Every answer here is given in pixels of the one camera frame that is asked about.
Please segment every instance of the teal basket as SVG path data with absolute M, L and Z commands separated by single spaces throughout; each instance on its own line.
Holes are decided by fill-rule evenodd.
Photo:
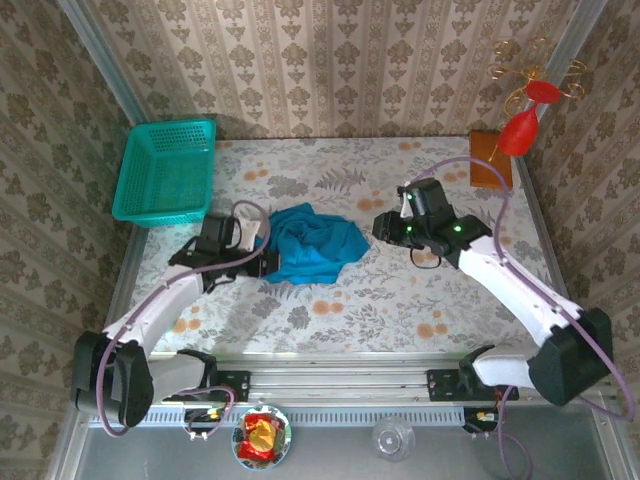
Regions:
M 213 120 L 138 125 L 129 133 L 114 218 L 141 227 L 202 222 L 211 204 Z

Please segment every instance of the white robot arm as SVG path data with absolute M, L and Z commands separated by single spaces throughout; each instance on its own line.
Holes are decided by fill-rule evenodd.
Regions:
M 455 388 L 474 390 L 513 385 L 535 388 L 554 405 L 565 405 L 609 371 L 569 319 L 577 322 L 612 358 L 611 321 L 599 309 L 584 311 L 562 297 L 503 251 L 492 232 L 474 216 L 456 217 L 440 182 L 418 180 L 398 189 L 401 212 L 376 217 L 373 234 L 389 244 L 428 247 L 453 267 L 477 280 L 522 322 L 538 345 L 524 352 L 509 347 L 482 347 L 460 362 Z
M 71 400 L 78 410 L 98 413 L 97 398 L 102 395 L 107 419 L 133 427 L 142 421 L 153 403 L 185 390 L 228 384 L 231 378 L 236 378 L 239 385 L 236 393 L 242 398 L 243 392 L 238 390 L 248 390 L 249 372 L 235 372 L 238 374 L 235 376 L 219 372 L 212 355 L 181 350 L 168 360 L 148 359 L 182 311 L 204 293 L 211 292 L 219 279 L 223 279 L 219 283 L 226 283 L 242 273 L 262 277 L 279 268 L 277 254 L 267 250 L 259 255 L 251 253 L 260 222 L 243 223 L 243 220 L 207 216 L 201 235 L 192 238 L 171 258 L 158 284 L 138 305 L 101 333 L 84 332 L 80 336 L 74 350 L 71 388 Z M 237 245 L 230 247 L 236 223 L 241 224 L 242 234 Z M 254 258 L 243 263 L 249 256 Z M 204 267 L 229 263 L 243 264 L 201 271 L 206 270 Z M 100 361 L 115 339 L 108 366 L 101 371 Z M 98 377 L 103 379 L 101 389 Z

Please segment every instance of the blue towel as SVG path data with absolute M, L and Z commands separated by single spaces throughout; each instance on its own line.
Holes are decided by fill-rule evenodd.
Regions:
M 280 270 L 264 277 L 271 283 L 335 283 L 345 264 L 369 250 L 355 223 L 316 215 L 308 203 L 275 212 L 269 220 L 269 247 L 280 253 Z

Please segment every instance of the floral tablecloth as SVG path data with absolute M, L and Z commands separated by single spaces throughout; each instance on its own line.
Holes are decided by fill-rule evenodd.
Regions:
M 520 323 L 475 280 L 446 263 L 419 270 L 408 250 L 371 235 L 376 215 L 399 209 L 398 185 L 438 160 L 467 154 L 468 139 L 458 137 L 219 142 L 212 211 L 228 212 L 239 199 L 270 211 L 309 202 L 317 213 L 355 221 L 371 249 L 347 265 L 335 285 L 239 278 L 219 287 L 183 312 L 156 351 L 459 352 L 486 343 L 529 345 Z M 456 163 L 437 178 L 458 214 L 472 213 L 492 226 L 501 192 L 469 186 L 468 172 L 468 164 Z M 513 172 L 502 241 L 548 283 L 525 193 Z M 133 303 L 199 231 L 200 225 L 183 225 L 149 232 Z M 430 253 L 414 258 L 423 266 L 435 262 Z

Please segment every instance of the wallpaper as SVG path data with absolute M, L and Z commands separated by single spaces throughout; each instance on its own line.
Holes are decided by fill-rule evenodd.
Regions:
M 124 256 L 110 212 L 128 125 L 55 3 L 0 2 L 0 71 L 0 479 L 29 480 Z
M 578 58 L 588 96 L 547 113 L 529 166 L 569 291 L 612 316 L 640 398 L 640 3 L 610 0 Z
M 517 80 L 487 77 L 493 44 L 557 41 L 577 1 L 87 3 L 149 119 L 213 115 L 240 139 L 494 128 Z

